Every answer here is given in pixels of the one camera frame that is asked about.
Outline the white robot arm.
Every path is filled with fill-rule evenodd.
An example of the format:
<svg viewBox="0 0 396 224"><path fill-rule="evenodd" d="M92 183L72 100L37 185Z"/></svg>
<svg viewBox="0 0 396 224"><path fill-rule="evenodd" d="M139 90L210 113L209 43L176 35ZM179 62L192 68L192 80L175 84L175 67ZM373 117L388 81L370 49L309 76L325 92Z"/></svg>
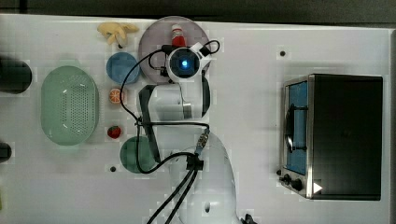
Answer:
<svg viewBox="0 0 396 224"><path fill-rule="evenodd" d="M205 68L210 44L163 45L160 69L169 84L147 85L139 92L140 124L159 167L168 167L173 192L164 224L242 224L229 156L203 118L210 107Z"/></svg>

